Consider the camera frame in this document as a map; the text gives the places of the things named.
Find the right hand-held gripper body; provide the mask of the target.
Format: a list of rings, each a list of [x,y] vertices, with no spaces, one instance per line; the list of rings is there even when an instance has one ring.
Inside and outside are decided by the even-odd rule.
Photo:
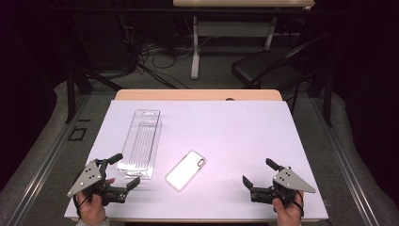
[[[255,187],[250,184],[250,199],[253,202],[271,204],[274,199],[279,199],[284,206],[295,201],[298,191],[315,193],[316,189],[299,177],[290,168],[282,168],[272,179],[270,187]]]

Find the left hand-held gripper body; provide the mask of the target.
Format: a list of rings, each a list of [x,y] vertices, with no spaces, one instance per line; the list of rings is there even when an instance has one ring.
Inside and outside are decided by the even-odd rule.
[[[99,195],[103,206],[111,202],[125,203],[129,193],[128,188],[113,187],[106,182],[106,169],[114,163],[116,160],[110,159],[90,161],[78,174],[67,196],[72,198],[82,191],[88,198],[91,198],[93,194]]]

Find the clear plastic packaging box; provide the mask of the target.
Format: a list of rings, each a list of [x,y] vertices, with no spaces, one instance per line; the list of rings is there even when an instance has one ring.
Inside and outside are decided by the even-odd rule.
[[[125,178],[152,178],[162,125],[160,110],[135,111],[123,146],[123,158],[117,165]]]

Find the white phone case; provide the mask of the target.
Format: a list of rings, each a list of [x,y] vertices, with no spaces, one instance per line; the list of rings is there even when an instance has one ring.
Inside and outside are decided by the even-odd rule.
[[[166,175],[166,181],[176,191],[182,191],[205,165],[206,159],[196,151],[189,151]]]

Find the person's right hand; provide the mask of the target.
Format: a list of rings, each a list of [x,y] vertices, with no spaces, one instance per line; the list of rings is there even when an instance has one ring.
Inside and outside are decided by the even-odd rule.
[[[278,215],[278,226],[299,226],[301,224],[301,212],[297,206],[284,207],[278,198],[272,201],[272,205]]]

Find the person's left hand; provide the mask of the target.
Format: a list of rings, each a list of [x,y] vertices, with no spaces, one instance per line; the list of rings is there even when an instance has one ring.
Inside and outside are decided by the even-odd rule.
[[[82,191],[79,191],[75,199],[78,201],[80,219],[94,221],[107,218],[105,208],[102,205],[103,199],[101,196],[93,194],[92,198],[89,200]]]

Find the black metal stand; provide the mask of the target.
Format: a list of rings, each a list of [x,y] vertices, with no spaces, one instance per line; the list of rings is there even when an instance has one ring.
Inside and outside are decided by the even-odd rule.
[[[72,49],[72,40],[72,33],[68,32],[66,44],[63,50],[65,58],[70,64],[70,69],[66,75],[68,100],[68,117],[66,119],[66,123],[70,123],[77,113],[75,88],[78,88],[84,95],[89,95],[93,91],[93,86],[88,81],[89,78],[93,78],[115,91],[122,89],[122,86],[112,82],[99,73],[94,72],[92,69],[83,64],[75,55],[75,51]]]
[[[312,79],[311,85],[307,91],[312,98],[319,97],[323,94],[322,116],[328,127],[332,126],[331,122],[331,100],[332,100],[332,73],[328,69],[320,70]]]

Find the black folding chair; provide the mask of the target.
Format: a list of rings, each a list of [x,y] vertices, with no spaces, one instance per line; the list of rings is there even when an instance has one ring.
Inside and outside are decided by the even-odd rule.
[[[244,84],[244,89],[276,89],[279,92],[294,89],[294,96],[287,99],[292,101],[291,113],[294,113],[300,85],[323,70],[320,55],[330,40],[330,34],[321,35],[284,56],[262,50],[234,62],[231,70]]]

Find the black crossbar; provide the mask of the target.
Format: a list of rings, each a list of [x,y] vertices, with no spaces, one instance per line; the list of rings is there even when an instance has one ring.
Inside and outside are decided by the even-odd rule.
[[[350,10],[283,10],[265,8],[55,8],[53,13],[102,13],[102,14],[156,14],[156,15],[245,15],[245,16],[338,16],[348,15]]]

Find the beige desk with white legs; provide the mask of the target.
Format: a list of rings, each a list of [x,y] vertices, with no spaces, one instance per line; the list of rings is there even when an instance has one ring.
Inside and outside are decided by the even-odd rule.
[[[192,9],[310,9],[314,0],[173,0],[173,6]],[[204,22],[193,17],[193,57],[191,78],[199,78],[200,46],[199,37],[264,37],[263,48],[269,49],[276,27],[276,17],[267,22]]]

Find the black floor socket frame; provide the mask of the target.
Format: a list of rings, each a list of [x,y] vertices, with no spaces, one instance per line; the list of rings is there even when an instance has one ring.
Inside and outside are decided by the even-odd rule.
[[[75,126],[68,137],[68,141],[81,141],[87,132],[87,128]]]

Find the aluminium floor rail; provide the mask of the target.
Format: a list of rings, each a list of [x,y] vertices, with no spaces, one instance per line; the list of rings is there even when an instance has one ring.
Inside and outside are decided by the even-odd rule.
[[[355,205],[358,208],[359,214],[365,224],[365,226],[380,226],[375,213],[366,198],[366,194],[363,191],[355,172],[349,164],[349,161],[344,154],[343,147],[338,137],[336,136],[332,127],[329,127],[323,115],[323,107],[321,101],[317,98],[311,98],[312,107],[316,113],[317,119],[327,135],[327,139],[332,148],[332,152],[337,162],[340,171],[342,172],[345,183],[348,190],[354,200]]]
[[[51,119],[6,187],[0,192],[0,212],[3,213],[0,224],[2,226],[22,225],[89,98],[90,96],[85,94],[79,96],[75,113],[69,120],[67,99],[65,95],[58,98]]]

